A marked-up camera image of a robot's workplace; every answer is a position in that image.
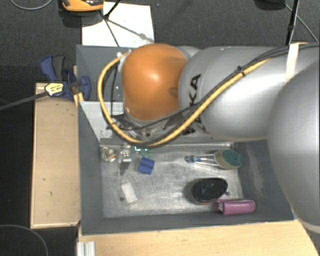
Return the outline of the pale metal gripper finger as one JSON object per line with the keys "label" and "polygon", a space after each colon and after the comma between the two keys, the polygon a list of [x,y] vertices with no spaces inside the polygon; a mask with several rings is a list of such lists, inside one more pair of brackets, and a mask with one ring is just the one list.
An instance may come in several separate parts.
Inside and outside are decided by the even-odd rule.
{"label": "pale metal gripper finger", "polygon": [[134,204],[140,200],[138,188],[130,177],[123,176],[121,178],[120,188],[128,205]]}
{"label": "pale metal gripper finger", "polygon": [[123,176],[132,163],[132,156],[129,149],[124,149],[119,153],[118,175]]}

